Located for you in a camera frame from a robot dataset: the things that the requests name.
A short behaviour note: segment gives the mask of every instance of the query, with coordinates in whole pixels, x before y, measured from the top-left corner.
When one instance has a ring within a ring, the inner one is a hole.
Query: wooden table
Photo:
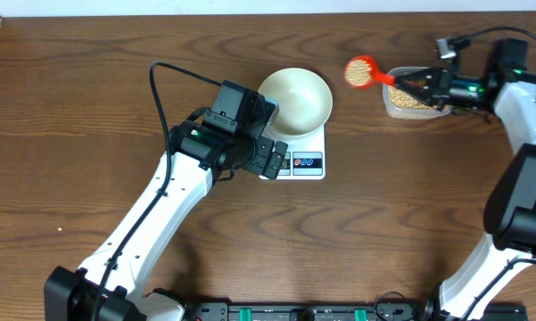
[[[154,60],[257,88],[303,67],[332,88],[321,182],[238,172],[180,227],[148,286],[189,299],[362,302],[428,297],[482,235],[482,210],[512,153],[480,117],[389,118],[381,87],[355,91],[343,65],[437,63],[434,40],[495,25],[536,32],[536,13],[405,13],[6,19],[0,35],[0,320],[42,319],[42,288],[74,269],[144,190],[163,151],[148,82]],[[480,75],[490,42],[466,51]],[[530,68],[536,71],[536,43]],[[216,88],[168,70],[169,124]],[[536,320],[536,267],[499,295]]]

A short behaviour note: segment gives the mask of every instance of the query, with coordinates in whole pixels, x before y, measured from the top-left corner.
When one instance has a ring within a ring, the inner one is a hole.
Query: white background
[[[3,17],[536,11],[536,0],[0,0]]]

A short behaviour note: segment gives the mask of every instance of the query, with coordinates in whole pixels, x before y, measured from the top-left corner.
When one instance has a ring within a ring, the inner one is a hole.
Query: orange scoop
[[[362,55],[351,59],[345,66],[344,77],[349,85],[357,89],[370,87],[375,82],[394,86],[394,76],[382,73],[371,56]]]

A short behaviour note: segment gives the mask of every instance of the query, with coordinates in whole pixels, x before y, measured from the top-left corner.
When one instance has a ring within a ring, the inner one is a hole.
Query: transparent container
[[[389,75],[396,77],[426,68],[428,67],[398,67],[389,71]],[[434,119],[450,113],[450,108],[445,108],[443,111],[400,108],[391,101],[389,87],[388,85],[383,85],[383,100],[386,106],[386,113],[395,119]]]

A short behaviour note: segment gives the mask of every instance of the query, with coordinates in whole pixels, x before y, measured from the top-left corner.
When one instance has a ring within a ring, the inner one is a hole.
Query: container of cereal
[[[396,77],[426,68],[399,67],[389,71],[388,74]],[[436,107],[423,105],[410,95],[388,85],[383,85],[383,100],[386,113],[395,119],[434,119],[451,112],[449,106],[444,107],[442,111],[436,111]]]

